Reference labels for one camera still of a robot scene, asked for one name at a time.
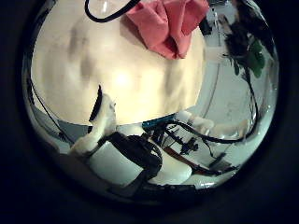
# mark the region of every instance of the black strap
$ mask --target black strap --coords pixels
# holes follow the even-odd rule
[[[96,101],[94,103],[94,107],[93,107],[93,112],[90,116],[90,121],[94,120],[95,117],[97,116],[97,114],[99,113],[100,111],[100,108],[101,108],[101,104],[102,104],[102,89],[101,89],[101,86],[99,86],[99,89],[97,91],[97,98],[96,98]]]
[[[113,13],[112,15],[105,17],[103,19],[100,18],[96,18],[94,17],[94,15],[91,13],[91,11],[89,10],[89,4],[90,4],[90,0],[86,0],[85,1],[85,13],[86,15],[95,22],[108,22],[108,21],[113,21],[114,19],[118,18],[119,16],[123,15],[124,13],[126,13],[127,11],[129,11],[132,7],[134,7],[138,2],[140,2],[140,0],[131,0],[130,2],[128,2],[127,5],[125,5],[124,7],[122,7],[120,10],[118,10],[117,12]]]

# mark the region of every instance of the pink cloth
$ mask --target pink cloth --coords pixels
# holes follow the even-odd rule
[[[208,11],[206,0],[139,2],[126,13],[148,49],[168,59],[185,58],[192,31]]]

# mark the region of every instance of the green object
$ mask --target green object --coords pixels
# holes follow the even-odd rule
[[[234,58],[234,70],[235,74],[238,76],[240,69],[242,67],[248,67],[253,75],[257,78],[261,77],[262,71],[265,67],[265,58],[262,54],[263,46],[258,39],[255,39],[253,43],[249,46],[249,51],[246,58],[236,59]]]

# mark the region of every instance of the white plastic part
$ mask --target white plastic part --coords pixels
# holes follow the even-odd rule
[[[159,149],[161,151],[162,158],[163,158],[162,167],[159,173],[155,177],[153,177],[149,182],[151,184],[158,184],[158,185],[182,184],[191,176],[192,168],[189,165],[172,158],[166,152],[164,152],[160,147]]]
[[[176,119],[181,122],[191,124],[193,128],[201,134],[209,134],[210,130],[214,127],[213,120],[203,119],[198,116],[194,117],[188,111],[180,111],[176,114]]]
[[[108,95],[103,94],[99,113],[91,123],[93,125],[92,131],[80,137],[71,147],[71,152],[76,151],[78,154],[84,154],[93,151],[101,138],[116,131],[114,103]]]
[[[110,142],[105,142],[89,159],[92,170],[106,181],[126,187],[143,168],[124,157]]]
[[[142,133],[144,133],[144,130],[137,124],[132,124],[119,126],[118,132],[123,133],[125,135],[140,136]],[[175,160],[167,153],[165,153],[153,141],[149,141],[160,149],[163,158],[161,170],[155,177],[153,177],[149,181],[150,183],[159,185],[178,185],[183,183],[190,177],[190,175],[192,174],[192,169],[190,166]]]

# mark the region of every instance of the black cable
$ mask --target black cable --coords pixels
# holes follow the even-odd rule
[[[38,96],[37,94],[37,91],[36,91],[36,88],[35,88],[35,85],[34,83],[32,82],[31,78],[28,78],[28,81],[32,87],[32,89],[34,90],[35,92],[35,95],[36,95],[36,98],[37,100],[39,101],[39,103],[41,104],[41,106],[44,108],[44,110],[46,111],[47,115],[49,116],[49,118],[51,119],[51,121],[53,122],[53,124],[59,129],[59,131],[72,143],[74,144],[75,141],[73,139],[71,139],[66,133],[64,130],[61,129],[61,127],[55,122],[55,120],[52,118],[52,116],[50,115],[50,113],[48,112],[47,108],[44,106],[44,104],[42,103],[42,100],[40,99],[40,97]]]
[[[140,2],[140,0],[131,0],[130,2],[127,3],[127,5],[125,5],[124,7],[122,7],[120,10],[118,10],[117,12],[115,12],[112,15],[110,15],[108,17],[105,17],[103,19],[96,18],[91,13],[91,11],[89,10],[90,0],[85,0],[85,7],[84,7],[84,9],[85,9],[86,15],[92,21],[95,21],[95,22],[108,22],[108,21],[113,21],[114,19],[116,19],[119,16],[123,15],[124,13],[126,13],[127,11],[129,11],[132,7],[134,7],[138,2]]]
[[[196,136],[202,138],[203,140],[206,140],[206,141],[209,141],[209,142],[213,142],[213,143],[233,144],[233,143],[243,142],[244,139],[250,137],[255,132],[255,130],[256,130],[257,121],[258,121],[260,115],[259,115],[259,109],[258,109],[258,105],[257,105],[257,102],[256,102],[254,90],[252,88],[251,81],[250,81],[250,72],[249,72],[249,69],[247,67],[245,67],[244,69],[245,69],[246,81],[249,84],[249,90],[250,90],[250,93],[251,93],[251,95],[253,97],[254,107],[255,107],[255,111],[256,111],[255,121],[254,121],[254,123],[253,123],[250,131],[245,136],[243,136],[241,138],[238,138],[238,139],[234,139],[234,140],[233,139],[232,140],[228,140],[228,139],[215,138],[215,137],[211,137],[211,136],[207,136],[207,135],[201,134],[201,133],[197,132],[194,128],[192,128],[191,126],[189,126],[189,125],[187,125],[185,123],[182,123],[180,121],[177,121],[177,120],[169,120],[166,123],[166,125],[168,125],[168,124],[177,124],[180,127],[182,127],[184,130],[186,130],[187,132],[193,133]]]

